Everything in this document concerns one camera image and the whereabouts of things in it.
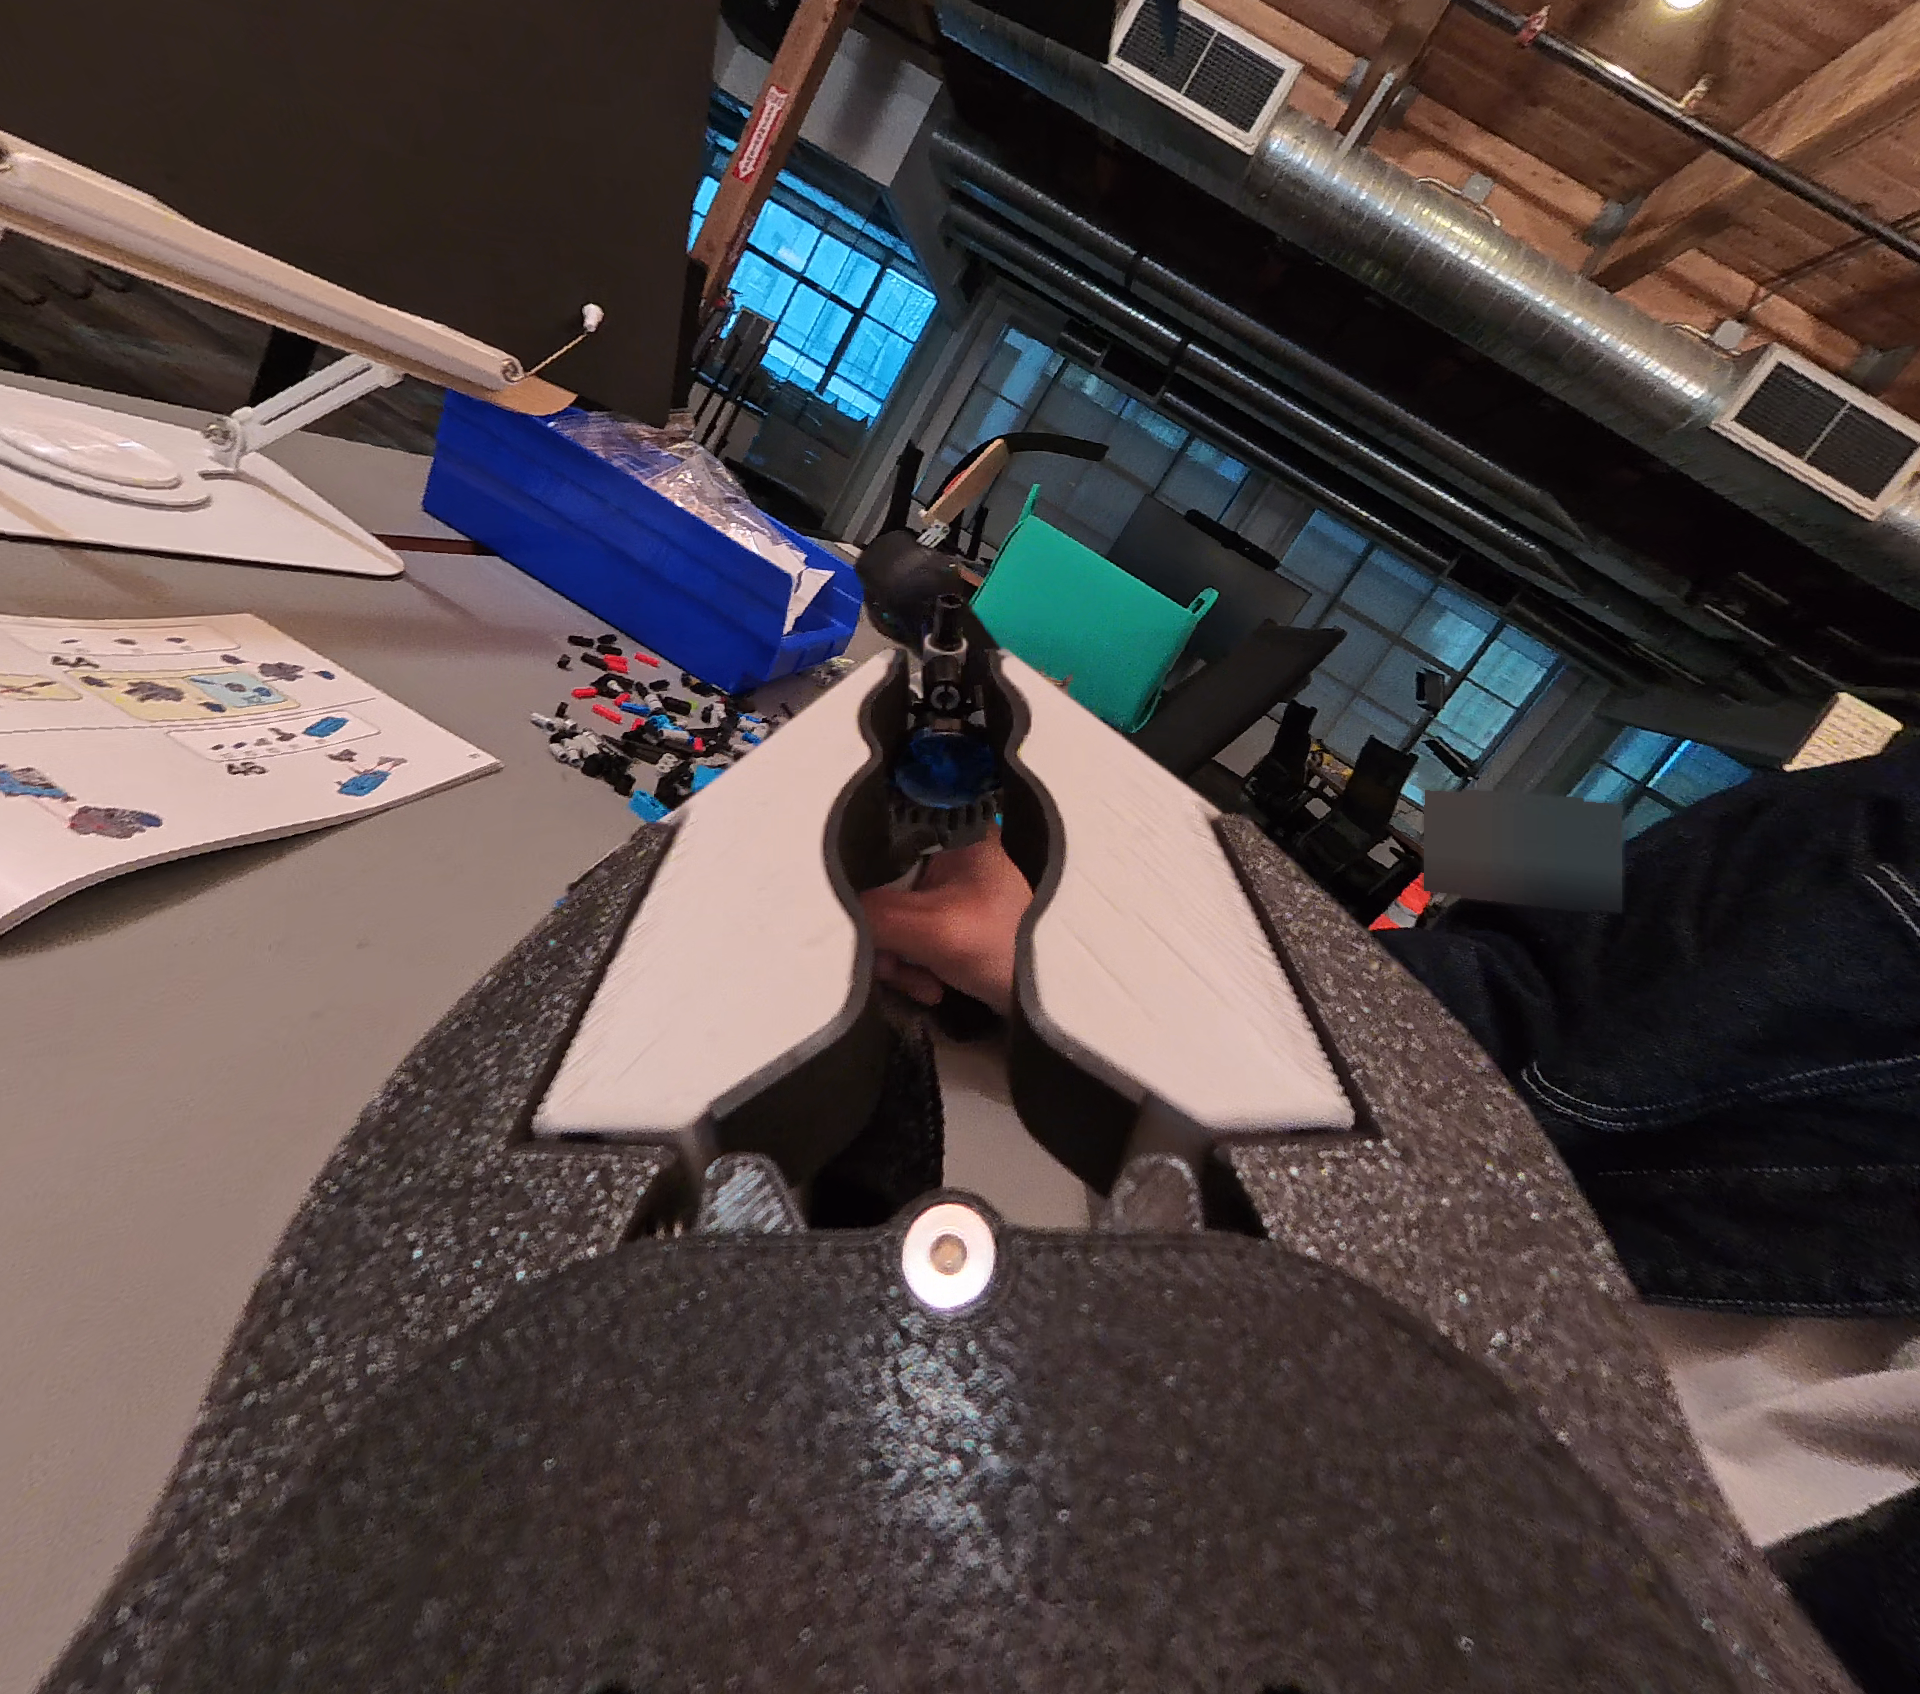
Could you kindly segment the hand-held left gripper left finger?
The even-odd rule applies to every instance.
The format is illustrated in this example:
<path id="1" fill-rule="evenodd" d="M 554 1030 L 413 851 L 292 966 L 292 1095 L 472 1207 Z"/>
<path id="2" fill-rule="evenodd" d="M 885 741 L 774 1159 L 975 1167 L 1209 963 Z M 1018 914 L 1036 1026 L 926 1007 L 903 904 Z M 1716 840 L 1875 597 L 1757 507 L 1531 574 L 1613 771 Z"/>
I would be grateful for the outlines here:
<path id="1" fill-rule="evenodd" d="M 904 675 L 871 655 L 650 834 L 532 1136 L 838 1152 L 866 1125 L 889 1033 L 853 881 L 885 865 Z"/>

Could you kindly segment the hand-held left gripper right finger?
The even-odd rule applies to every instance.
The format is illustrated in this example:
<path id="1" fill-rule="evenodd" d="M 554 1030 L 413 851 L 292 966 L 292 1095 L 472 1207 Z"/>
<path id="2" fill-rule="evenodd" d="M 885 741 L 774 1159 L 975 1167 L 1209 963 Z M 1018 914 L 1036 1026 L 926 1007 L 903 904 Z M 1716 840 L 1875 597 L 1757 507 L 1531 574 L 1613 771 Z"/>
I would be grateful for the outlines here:
<path id="1" fill-rule="evenodd" d="M 1091 1194 L 1137 1155 L 1350 1136 L 1350 1099 L 1211 806 L 1025 660 L 990 658 L 1015 933 L 1010 1089 Z"/>

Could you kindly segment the grey gear brick assembly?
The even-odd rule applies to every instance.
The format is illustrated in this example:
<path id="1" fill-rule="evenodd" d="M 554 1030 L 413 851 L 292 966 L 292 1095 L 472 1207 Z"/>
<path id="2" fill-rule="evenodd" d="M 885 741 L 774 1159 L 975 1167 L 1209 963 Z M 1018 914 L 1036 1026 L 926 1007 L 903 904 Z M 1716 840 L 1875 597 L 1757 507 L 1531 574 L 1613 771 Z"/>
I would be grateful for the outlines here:
<path id="1" fill-rule="evenodd" d="M 919 664 L 904 704 L 904 732 L 885 765 L 885 817 L 897 870 L 923 865 L 936 851 L 985 843 L 1001 821 L 1001 760 L 985 721 L 985 682 L 971 669 L 967 610 L 948 597 L 936 607 L 932 627 L 919 644 Z M 936 813 L 911 803 L 893 788 L 893 765 L 915 730 L 973 730 L 995 752 L 995 789 L 973 806 Z"/>

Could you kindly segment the white desk lamp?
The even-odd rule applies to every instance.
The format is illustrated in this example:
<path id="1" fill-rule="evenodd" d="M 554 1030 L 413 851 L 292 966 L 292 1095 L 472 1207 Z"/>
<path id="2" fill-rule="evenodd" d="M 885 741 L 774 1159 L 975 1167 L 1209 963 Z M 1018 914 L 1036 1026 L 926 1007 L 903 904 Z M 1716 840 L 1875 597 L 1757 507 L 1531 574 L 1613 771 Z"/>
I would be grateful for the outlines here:
<path id="1" fill-rule="evenodd" d="M 475 392 L 515 415 L 556 415 L 574 403 L 567 390 L 483 341 L 217 236 L 14 134 L 2 138 L 2 227 L 343 351 L 327 371 L 255 405 L 184 422 L 2 388 L 7 537 L 399 575 L 394 551 L 269 462 L 266 448 L 399 377 Z"/>

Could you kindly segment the person's right hand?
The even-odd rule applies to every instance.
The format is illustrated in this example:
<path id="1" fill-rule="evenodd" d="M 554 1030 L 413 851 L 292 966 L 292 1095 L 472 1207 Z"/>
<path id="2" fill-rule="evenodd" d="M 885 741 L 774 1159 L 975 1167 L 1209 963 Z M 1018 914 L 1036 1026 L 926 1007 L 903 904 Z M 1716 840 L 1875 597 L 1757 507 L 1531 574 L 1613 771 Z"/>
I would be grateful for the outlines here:
<path id="1" fill-rule="evenodd" d="M 1030 900 L 999 834 L 936 851 L 914 882 L 860 893 L 877 981 L 921 1007 L 956 993 L 1007 1017 L 1015 944 Z"/>

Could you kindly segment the wood topped black stand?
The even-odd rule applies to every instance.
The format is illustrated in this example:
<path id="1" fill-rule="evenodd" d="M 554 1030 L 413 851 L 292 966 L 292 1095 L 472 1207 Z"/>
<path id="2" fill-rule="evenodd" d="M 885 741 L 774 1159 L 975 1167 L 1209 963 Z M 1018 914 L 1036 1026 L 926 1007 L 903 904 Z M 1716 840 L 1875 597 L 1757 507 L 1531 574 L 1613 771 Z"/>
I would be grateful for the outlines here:
<path id="1" fill-rule="evenodd" d="M 1089 441 L 1073 433 L 1047 432 L 1019 432 L 1001 433 L 978 444 L 947 484 L 940 484 L 932 503 L 923 507 L 919 544 L 937 548 L 947 534 L 956 526 L 959 515 L 985 500 L 986 488 L 1001 478 L 1007 463 L 1018 456 L 1065 456 L 1080 462 L 1103 462 L 1107 448 L 1103 441 Z"/>

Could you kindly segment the crumpled clear plastic bag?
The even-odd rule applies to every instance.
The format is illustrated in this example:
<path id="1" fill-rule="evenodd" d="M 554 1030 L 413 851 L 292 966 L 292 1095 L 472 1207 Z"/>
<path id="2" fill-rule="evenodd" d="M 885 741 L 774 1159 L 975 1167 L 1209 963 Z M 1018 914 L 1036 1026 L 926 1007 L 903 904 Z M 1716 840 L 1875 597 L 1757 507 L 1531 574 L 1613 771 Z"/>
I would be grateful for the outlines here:
<path id="1" fill-rule="evenodd" d="M 734 547 L 779 567 L 789 582 L 788 619 L 792 627 L 814 595 L 833 580 L 829 566 L 805 560 L 777 523 L 753 507 L 731 469 L 682 432 L 650 432 L 597 411 L 563 411 L 550 425 L 590 456 L 612 463 L 642 488 L 698 518 Z"/>

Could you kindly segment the pile of small brick parts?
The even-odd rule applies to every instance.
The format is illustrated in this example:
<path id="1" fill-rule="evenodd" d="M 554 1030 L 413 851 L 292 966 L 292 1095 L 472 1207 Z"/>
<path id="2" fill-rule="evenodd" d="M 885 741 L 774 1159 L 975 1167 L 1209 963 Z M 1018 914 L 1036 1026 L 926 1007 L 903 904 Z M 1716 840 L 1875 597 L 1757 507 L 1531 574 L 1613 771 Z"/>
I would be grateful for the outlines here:
<path id="1" fill-rule="evenodd" d="M 654 825 L 759 752 L 792 718 L 623 643 L 571 633 L 556 660 L 567 693 L 530 717 L 554 762 L 608 788 Z"/>

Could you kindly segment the blue lit window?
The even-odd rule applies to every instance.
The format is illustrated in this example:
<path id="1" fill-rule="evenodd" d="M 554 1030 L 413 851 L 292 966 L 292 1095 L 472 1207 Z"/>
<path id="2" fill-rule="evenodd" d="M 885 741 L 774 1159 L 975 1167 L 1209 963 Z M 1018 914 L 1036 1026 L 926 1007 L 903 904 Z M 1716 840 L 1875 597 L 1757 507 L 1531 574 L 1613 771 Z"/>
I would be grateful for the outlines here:
<path id="1" fill-rule="evenodd" d="M 781 174 L 731 270 L 731 299 L 774 325 L 766 371 L 856 422 L 890 399 L 937 296 L 885 199 Z"/>

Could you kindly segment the blue plastic bin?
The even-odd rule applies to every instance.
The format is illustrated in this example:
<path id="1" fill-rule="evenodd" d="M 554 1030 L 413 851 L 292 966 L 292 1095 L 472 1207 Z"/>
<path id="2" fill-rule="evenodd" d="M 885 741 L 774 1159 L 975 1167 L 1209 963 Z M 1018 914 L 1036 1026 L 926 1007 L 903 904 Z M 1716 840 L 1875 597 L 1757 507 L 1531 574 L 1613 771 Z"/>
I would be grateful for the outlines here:
<path id="1" fill-rule="evenodd" d="M 539 419 L 447 390 L 425 512 L 731 693 L 849 648 L 860 585 L 841 558 L 774 526 L 823 574 L 789 617 L 789 580 L 596 456 L 582 444 L 585 425 L 586 415 Z"/>

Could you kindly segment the black ceiling pipes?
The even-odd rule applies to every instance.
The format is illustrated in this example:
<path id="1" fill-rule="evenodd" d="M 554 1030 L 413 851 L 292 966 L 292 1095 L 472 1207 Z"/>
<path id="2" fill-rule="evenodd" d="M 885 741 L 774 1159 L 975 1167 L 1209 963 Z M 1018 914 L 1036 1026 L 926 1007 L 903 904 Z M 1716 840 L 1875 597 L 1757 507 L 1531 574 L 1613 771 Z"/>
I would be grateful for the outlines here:
<path id="1" fill-rule="evenodd" d="M 971 246 L 1025 288 L 1047 294 L 1066 312 L 1106 325 L 1165 371 L 1178 371 L 1220 396 L 1288 392 L 1346 432 L 1377 441 L 1406 469 L 1425 467 L 1490 500 L 1502 518 L 1531 523 L 1569 551 L 1593 547 L 1549 493 L 1531 488 L 1520 475 L 1298 341 L 1191 285 L 1111 230 L 1099 230 L 962 134 L 940 126 L 932 134 L 929 162 L 948 190 L 951 242 Z"/>

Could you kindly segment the instruction booklet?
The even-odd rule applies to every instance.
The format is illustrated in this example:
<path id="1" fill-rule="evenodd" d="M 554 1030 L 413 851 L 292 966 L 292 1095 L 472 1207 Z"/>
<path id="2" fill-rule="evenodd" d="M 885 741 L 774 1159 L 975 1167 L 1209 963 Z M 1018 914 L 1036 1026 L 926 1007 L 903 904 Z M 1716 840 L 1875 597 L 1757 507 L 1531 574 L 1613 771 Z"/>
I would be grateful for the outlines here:
<path id="1" fill-rule="evenodd" d="M 2 930 L 500 762 L 251 615 L 2 619 Z"/>

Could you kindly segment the person's denim jacket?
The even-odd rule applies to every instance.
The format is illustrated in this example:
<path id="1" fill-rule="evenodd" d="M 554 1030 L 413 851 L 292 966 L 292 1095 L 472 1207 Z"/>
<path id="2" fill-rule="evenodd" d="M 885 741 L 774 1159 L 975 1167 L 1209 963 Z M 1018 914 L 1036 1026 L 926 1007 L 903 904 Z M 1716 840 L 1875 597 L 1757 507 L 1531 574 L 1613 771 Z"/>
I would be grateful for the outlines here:
<path id="1" fill-rule="evenodd" d="M 1617 914 L 1379 936 L 1617 1250 L 1748 1535 L 1864 1691 L 1916 1688 L 1916 747 L 1630 843 Z"/>

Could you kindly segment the person's white shirt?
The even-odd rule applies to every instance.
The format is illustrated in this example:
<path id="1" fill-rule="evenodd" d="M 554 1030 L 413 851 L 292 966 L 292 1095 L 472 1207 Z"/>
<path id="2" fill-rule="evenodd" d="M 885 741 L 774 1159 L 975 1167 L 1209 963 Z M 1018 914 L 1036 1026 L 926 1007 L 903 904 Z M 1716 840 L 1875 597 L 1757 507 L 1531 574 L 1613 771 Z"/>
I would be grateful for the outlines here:
<path id="1" fill-rule="evenodd" d="M 1639 1305 L 1682 1414 L 1756 1547 L 1916 1485 L 1916 1321 Z"/>

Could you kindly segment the black divider panel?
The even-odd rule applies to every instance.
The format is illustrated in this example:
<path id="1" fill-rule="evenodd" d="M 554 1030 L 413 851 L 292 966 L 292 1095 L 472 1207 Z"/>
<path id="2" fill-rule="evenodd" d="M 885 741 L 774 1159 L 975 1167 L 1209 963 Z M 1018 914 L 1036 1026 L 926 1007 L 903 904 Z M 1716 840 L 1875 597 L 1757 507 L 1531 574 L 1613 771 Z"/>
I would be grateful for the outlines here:
<path id="1" fill-rule="evenodd" d="M 2 130 L 664 416 L 719 0 L 2 0 Z"/>

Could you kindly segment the metal conduit pipe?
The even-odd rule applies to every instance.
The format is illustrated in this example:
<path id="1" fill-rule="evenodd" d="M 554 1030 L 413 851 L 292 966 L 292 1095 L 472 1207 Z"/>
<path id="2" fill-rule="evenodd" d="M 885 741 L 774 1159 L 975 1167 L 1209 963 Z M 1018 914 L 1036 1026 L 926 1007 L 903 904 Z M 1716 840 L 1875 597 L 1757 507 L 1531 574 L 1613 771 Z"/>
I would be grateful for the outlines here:
<path id="1" fill-rule="evenodd" d="M 1916 242 L 1911 236 L 1907 236 L 1900 227 L 1859 211 L 1859 205 L 1835 194 L 1831 190 L 1813 181 L 1809 177 L 1790 171 L 1786 162 L 1761 151 L 1757 146 L 1749 146 L 1748 140 L 1728 134 L 1728 133 L 1690 115 L 1676 98 L 1667 98 L 1654 85 L 1643 83 L 1636 74 L 1630 74 L 1625 68 L 1608 61 L 1604 56 L 1595 56 L 1591 50 L 1582 50 L 1579 44 L 1560 38 L 1557 34 L 1553 34 L 1547 27 L 1547 12 L 1535 12 L 1535 13 L 1521 18 L 1498 0 L 1444 0 L 1444 4 L 1468 12 L 1475 22 L 1480 22 L 1491 30 L 1499 30 L 1517 48 L 1542 53 L 1549 64 L 1576 74 L 1588 85 L 1601 89 L 1601 92 L 1613 94 L 1614 98 L 1623 98 L 1632 109 L 1656 118 L 1658 125 L 1669 126 L 1691 146 L 1705 149 L 1708 153 L 1716 153 L 1719 160 L 1732 162 L 1735 167 L 1742 167 L 1749 177 L 1761 179 L 1763 185 L 1774 186 L 1776 192 L 1786 192 L 1794 200 L 1813 205 L 1823 216 L 1828 216 L 1828 219 L 1856 230 L 1859 236 L 1887 246 L 1897 259 L 1916 263 Z"/>

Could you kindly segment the paned glass window wall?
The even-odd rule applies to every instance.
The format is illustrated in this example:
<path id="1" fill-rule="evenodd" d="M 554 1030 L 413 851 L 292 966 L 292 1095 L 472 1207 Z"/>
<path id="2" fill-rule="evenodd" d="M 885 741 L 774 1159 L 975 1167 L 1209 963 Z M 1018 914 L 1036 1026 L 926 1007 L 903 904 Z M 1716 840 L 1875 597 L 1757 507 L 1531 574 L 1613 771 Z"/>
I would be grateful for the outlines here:
<path id="1" fill-rule="evenodd" d="M 1314 741 L 1354 762 L 1370 741 L 1414 754 L 1401 825 L 1425 795 L 1461 788 L 1432 743 L 1480 769 L 1484 784 L 1549 788 L 1620 806 L 1647 825 L 1753 776 L 1735 758 L 1639 725 L 1608 721 L 1588 675 L 1556 632 L 1521 623 L 1521 593 L 1468 551 L 1413 537 L 1333 490 L 1299 484 L 1159 411 L 1091 366 L 1007 318 L 959 338 L 923 422 L 923 490 L 982 441 L 1041 433 L 1085 438 L 1103 459 L 1022 456 L 1007 467 L 962 537 L 992 558 L 1029 515 L 1084 551 L 1121 560 L 1121 534 L 1159 515 L 1191 526 L 1250 575 L 1303 593 L 1298 625 L 1342 644 L 1307 677 Z"/>

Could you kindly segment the white duct vent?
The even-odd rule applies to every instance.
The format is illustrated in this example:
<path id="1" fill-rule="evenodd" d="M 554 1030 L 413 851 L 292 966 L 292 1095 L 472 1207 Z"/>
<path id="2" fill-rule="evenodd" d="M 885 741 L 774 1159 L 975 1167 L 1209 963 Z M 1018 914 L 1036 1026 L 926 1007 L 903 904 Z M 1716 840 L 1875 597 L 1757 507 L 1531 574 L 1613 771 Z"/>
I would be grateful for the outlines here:
<path id="1" fill-rule="evenodd" d="M 1713 433 L 1868 521 L 1916 490 L 1916 422 L 1776 344 L 1748 363 Z"/>
<path id="2" fill-rule="evenodd" d="M 1178 0 L 1177 27 L 1159 0 L 1128 0 L 1107 68 L 1243 153 L 1255 153 L 1303 78 L 1299 61 L 1192 0 Z"/>

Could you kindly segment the silver ventilation duct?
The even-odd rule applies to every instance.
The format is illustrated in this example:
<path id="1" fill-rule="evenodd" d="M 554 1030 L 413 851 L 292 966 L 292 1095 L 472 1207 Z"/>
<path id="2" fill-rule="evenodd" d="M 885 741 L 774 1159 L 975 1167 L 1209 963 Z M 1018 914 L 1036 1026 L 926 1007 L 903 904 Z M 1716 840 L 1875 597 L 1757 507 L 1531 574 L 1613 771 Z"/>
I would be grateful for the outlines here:
<path id="1" fill-rule="evenodd" d="M 1246 194 L 1346 278 L 1664 459 L 1713 433 L 1763 349 L 1728 356 L 1684 334 L 1303 115 L 1273 125 Z"/>

